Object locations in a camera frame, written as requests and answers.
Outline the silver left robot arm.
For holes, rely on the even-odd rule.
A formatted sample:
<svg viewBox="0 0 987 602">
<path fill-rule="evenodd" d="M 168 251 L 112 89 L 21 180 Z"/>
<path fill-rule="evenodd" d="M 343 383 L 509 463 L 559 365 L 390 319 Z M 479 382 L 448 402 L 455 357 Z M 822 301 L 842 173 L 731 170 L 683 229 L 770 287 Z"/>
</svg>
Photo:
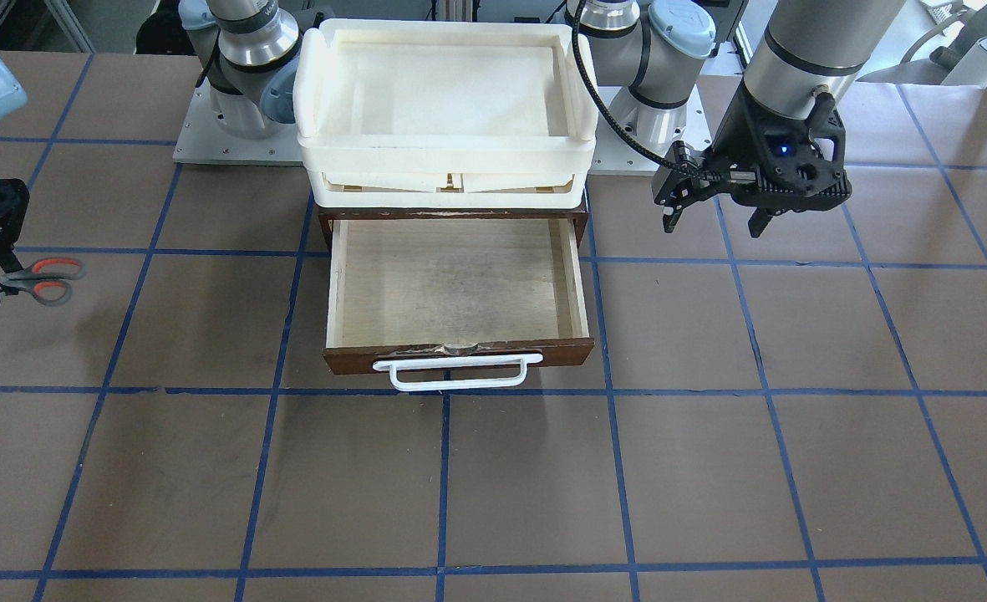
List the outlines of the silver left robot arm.
<svg viewBox="0 0 987 602">
<path fill-rule="evenodd" d="M 752 208 L 751 237 L 787 212 L 847 201 L 846 131 L 838 102 L 899 5 L 780 1 L 707 148 L 680 130 L 717 23 L 694 1 L 567 1 L 574 56 L 588 42 L 583 84 L 611 131 L 657 166 L 654 203 L 673 232 L 684 209 L 719 194 Z"/>
</svg>

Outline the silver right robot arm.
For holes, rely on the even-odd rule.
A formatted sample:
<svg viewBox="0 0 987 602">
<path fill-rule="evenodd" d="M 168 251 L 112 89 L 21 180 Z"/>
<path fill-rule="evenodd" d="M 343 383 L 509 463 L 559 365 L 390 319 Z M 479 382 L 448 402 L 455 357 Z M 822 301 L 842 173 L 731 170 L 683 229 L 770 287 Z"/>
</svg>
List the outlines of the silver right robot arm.
<svg viewBox="0 0 987 602">
<path fill-rule="evenodd" d="M 263 137 L 271 125 L 295 120 L 292 84 L 301 48 L 301 23 L 276 1 L 182 1 L 182 27 L 199 54 L 199 80 L 210 81 L 219 98 L 238 98 L 252 108 L 252 125 L 233 125 L 241 137 Z M 27 103 L 26 91 L 0 58 L 0 119 Z M 70 282 L 85 266 L 70 257 L 47 257 L 30 266 L 14 248 L 28 210 L 27 184 L 0 179 L 0 303 L 28 293 L 39 304 L 65 304 Z"/>
</svg>

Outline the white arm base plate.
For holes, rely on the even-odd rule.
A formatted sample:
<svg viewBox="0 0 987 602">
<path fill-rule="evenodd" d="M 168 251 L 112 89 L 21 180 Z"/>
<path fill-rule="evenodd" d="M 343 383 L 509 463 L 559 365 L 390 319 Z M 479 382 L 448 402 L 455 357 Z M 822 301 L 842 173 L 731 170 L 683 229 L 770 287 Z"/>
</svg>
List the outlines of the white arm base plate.
<svg viewBox="0 0 987 602">
<path fill-rule="evenodd" d="M 173 161 L 180 164 L 299 166 L 296 125 L 279 125 L 244 95 L 204 81 L 192 95 Z"/>
<path fill-rule="evenodd" d="M 691 90 L 687 103 L 672 110 L 639 103 L 618 85 L 600 85 L 598 91 L 616 121 L 651 153 L 664 157 L 677 140 L 691 145 L 696 151 L 703 151 L 710 145 L 712 134 L 696 88 Z M 640 156 L 620 140 L 603 117 L 598 118 L 590 175 L 651 176 L 657 168 L 653 161 Z"/>
</svg>

